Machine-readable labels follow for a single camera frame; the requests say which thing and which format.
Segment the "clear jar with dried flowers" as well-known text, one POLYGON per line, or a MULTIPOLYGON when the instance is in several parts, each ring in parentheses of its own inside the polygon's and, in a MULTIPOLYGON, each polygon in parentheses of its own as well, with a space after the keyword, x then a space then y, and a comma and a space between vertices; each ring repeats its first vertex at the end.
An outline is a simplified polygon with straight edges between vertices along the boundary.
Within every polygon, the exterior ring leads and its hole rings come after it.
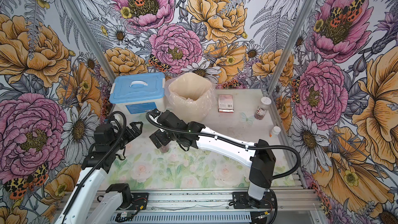
POLYGON ((161 145, 159 148, 159 151, 161 153, 168 153, 170 150, 170 143, 167 143, 166 145, 161 145))

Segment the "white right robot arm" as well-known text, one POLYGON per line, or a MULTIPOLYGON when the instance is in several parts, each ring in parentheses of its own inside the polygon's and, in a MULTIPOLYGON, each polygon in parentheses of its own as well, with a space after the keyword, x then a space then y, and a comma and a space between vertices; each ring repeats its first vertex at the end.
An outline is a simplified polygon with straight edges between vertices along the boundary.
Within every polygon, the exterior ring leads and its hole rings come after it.
POLYGON ((150 136, 158 149, 176 142, 183 151, 191 148, 213 151, 249 167, 249 200, 261 201, 270 189, 276 157, 266 141, 237 140, 195 121, 185 123, 170 111, 153 110, 146 114, 146 119, 158 128, 150 136))

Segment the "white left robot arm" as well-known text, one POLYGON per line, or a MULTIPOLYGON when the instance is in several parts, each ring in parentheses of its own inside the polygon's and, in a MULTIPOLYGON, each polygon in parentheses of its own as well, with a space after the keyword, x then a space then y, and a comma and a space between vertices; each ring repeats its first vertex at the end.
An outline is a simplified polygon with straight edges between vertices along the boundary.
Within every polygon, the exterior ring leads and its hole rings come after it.
POLYGON ((106 190, 99 205, 90 211, 102 182, 108 176, 119 150, 142 134, 143 123, 127 126, 105 123, 94 131, 94 144, 81 166, 78 181, 56 224, 106 224, 118 208, 128 208, 133 202, 126 183, 113 184, 106 190))

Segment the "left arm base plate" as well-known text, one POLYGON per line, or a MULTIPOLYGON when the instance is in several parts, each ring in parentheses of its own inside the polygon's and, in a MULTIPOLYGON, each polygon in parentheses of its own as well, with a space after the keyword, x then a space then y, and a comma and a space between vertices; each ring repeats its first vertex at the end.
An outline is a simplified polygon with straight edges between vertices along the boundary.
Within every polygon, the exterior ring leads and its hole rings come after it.
POLYGON ((130 196, 122 193, 122 204, 118 211, 141 211, 147 208, 149 193, 132 192, 130 196))

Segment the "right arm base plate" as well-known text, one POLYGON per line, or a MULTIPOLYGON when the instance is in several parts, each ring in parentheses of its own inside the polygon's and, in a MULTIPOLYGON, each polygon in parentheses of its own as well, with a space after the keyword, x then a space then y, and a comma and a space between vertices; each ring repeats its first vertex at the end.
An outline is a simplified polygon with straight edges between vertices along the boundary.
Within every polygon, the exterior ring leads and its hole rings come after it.
POLYGON ((266 191, 261 200, 250 197, 247 192, 236 191, 232 193, 232 201, 229 203, 234 209, 272 209, 276 205, 276 195, 271 191, 266 191))

